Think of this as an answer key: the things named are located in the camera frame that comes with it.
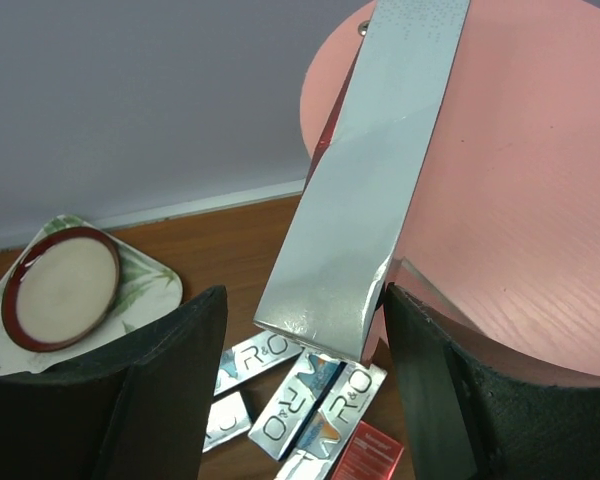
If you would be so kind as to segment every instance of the leaf pattern plate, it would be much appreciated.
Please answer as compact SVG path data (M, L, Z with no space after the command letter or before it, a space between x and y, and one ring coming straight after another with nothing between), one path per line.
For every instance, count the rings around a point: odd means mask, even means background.
M0 280L0 306L7 279L25 253L47 235L78 226L92 227L74 215L60 215L42 228ZM11 341L4 330L0 314L0 376L17 372L42 372L56 363L82 355L143 327L180 305L182 281L173 270L126 243L111 238L120 254L121 275L116 298L105 321L75 345L57 352L34 353Z

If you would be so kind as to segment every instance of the foil packet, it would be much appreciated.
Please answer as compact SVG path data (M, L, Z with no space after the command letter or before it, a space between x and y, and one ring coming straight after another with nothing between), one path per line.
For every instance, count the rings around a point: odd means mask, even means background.
M305 350L254 423L249 438L273 459L284 458L343 367L339 360Z
M240 342L222 353L214 395L298 356L302 350L297 343L267 331Z
M251 428L251 417L240 392L211 405L202 453L228 442Z
M323 480L344 450L387 376L383 369L348 364L306 426L276 480Z

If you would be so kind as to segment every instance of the white baseboard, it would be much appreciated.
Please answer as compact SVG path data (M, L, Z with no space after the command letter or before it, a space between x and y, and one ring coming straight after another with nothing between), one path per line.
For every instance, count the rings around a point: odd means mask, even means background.
M217 197L203 198L191 202L178 203L167 207L151 208L139 212L116 215L114 217L102 219L89 219L89 223L103 230L115 230L118 228L140 225L143 223L152 223L165 220L167 218L182 217L185 215L195 215L199 213L212 212L214 210L223 210L234 208L252 203L266 202L276 198L290 197L298 195L304 188L304 180L295 182L280 183L268 187L254 188L243 192L229 193ZM12 248L23 247L31 241L37 231L22 232L16 235L0 238L0 251Z

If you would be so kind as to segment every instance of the gray wall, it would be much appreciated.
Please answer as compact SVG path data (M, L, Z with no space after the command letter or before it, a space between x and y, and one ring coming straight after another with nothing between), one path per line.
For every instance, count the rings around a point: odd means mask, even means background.
M306 68L364 0L0 0L0 236L299 180Z

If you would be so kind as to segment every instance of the shiny metal strip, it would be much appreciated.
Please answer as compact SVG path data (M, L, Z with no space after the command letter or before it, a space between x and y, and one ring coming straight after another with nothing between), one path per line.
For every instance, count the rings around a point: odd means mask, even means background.
M255 323L360 361L469 0L379 0Z

